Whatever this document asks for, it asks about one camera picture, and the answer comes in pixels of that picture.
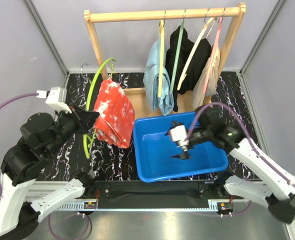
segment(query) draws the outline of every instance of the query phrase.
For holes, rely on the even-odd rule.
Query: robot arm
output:
[[[50,92],[38,91],[38,97],[58,115],[56,121],[48,113],[31,116],[20,131],[22,137],[9,149],[1,164],[0,240],[21,240],[29,236],[38,224],[64,203],[82,196],[90,197],[95,182],[85,173],[78,174],[64,187],[33,202],[26,194],[42,169],[75,133],[90,130],[98,112],[83,111],[66,104],[66,89],[54,87]]]
[[[183,151],[180,155],[173,157],[188,161],[186,159],[190,158],[189,149],[197,144],[211,141],[216,147],[223,149],[226,154],[244,163],[263,182],[263,184],[250,182],[225,172],[215,181],[218,192],[224,189],[230,195],[249,199],[268,208],[277,219],[290,224],[295,219],[295,187],[293,186],[295,176],[282,169],[254,144],[259,152],[257,155],[242,129],[236,125],[224,124],[219,118],[217,108],[206,109],[198,121],[199,126],[193,129],[188,140],[185,126],[179,122],[172,123],[168,133]],[[277,171],[287,176],[291,185],[261,157],[264,157]]]

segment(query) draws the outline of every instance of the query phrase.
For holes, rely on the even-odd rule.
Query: green hanger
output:
[[[171,88],[169,90],[169,93],[171,94],[173,92],[174,88],[174,82],[176,79],[177,74],[177,68],[178,68],[178,62],[179,62],[179,55],[180,55],[180,49],[181,49],[181,42],[182,42],[182,36],[183,36],[183,30],[184,30],[184,19],[186,17],[186,9],[184,10],[183,20],[181,23],[181,26],[179,28],[179,34],[178,34],[178,40],[177,40],[177,46],[176,46],[176,53],[175,53],[175,60],[174,60],[174,66],[173,66],[173,73],[171,78]]]
[[[105,62],[103,62],[103,64],[99,67],[99,69],[97,70],[96,74],[94,75],[94,78],[93,78],[93,81],[92,81],[91,86],[89,88],[87,99],[86,99],[86,105],[85,105],[85,110],[86,111],[89,111],[90,110],[91,98],[92,98],[94,86],[95,86],[95,84],[96,84],[96,82],[97,82],[97,80],[99,78],[99,75],[100,75],[102,69],[104,68],[104,66],[107,63],[109,65],[109,67],[111,68],[111,75],[110,75],[110,77],[112,78],[113,71],[114,71],[114,65],[110,61],[116,62],[116,60],[113,57],[107,59]],[[88,134],[84,134],[83,135],[83,148],[84,148],[84,153],[85,153],[85,156],[86,156],[87,159],[90,159],[89,148],[92,146],[92,144],[94,142],[94,139],[96,137],[96,132],[97,132],[97,129],[95,128],[93,137],[90,137]]]

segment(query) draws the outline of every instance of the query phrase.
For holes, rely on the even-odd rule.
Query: black marble surface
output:
[[[143,84],[144,73],[115,73],[113,80],[123,88],[141,88]],[[67,101],[85,108],[86,98],[90,89],[90,80],[94,74],[71,74],[67,84]],[[218,81],[216,95],[212,97],[212,102],[221,102],[229,105],[246,125],[247,130],[253,140],[258,143],[252,119],[247,108],[244,93],[235,72],[222,72],[222,80]],[[99,93],[102,78],[100,77],[93,91],[91,100],[92,110]],[[220,111],[220,117],[226,123],[235,122],[227,111]],[[108,145],[106,142],[94,140],[90,148],[91,158],[86,159],[83,150],[83,137],[74,135],[60,149],[56,158],[49,162],[44,173],[40,174],[38,180],[46,181],[68,181],[75,171],[91,170],[91,174],[96,180],[101,181],[134,181],[140,180],[137,174],[134,144],[127,149],[119,148],[114,145]],[[244,164],[232,156],[228,156],[228,170],[240,178],[256,179],[257,176]],[[216,173],[194,175],[181,177],[181,180],[205,180],[214,179]]]

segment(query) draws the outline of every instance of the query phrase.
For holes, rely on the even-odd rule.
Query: pink hanger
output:
[[[209,65],[206,70],[205,82],[204,82],[204,87],[203,87],[203,94],[205,94],[207,91],[209,77],[210,77],[210,71],[212,69],[213,61],[214,61],[214,55],[215,55],[217,48],[219,47],[219,37],[220,37],[220,33],[221,33],[221,28],[222,28],[222,21],[223,21],[223,17],[220,17],[218,20],[218,27],[217,27],[217,32],[216,32],[216,37],[215,37],[213,49],[211,52],[211,57],[209,59]]]

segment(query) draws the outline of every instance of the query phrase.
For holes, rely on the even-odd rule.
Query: blue plastic basin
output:
[[[152,183],[227,169],[229,161],[226,153],[211,142],[196,145],[189,150],[191,159],[171,158],[182,153],[182,149],[165,133],[172,121],[182,122],[189,128],[194,117],[194,112],[185,112],[135,121],[133,140],[136,166],[138,177],[143,182]]]

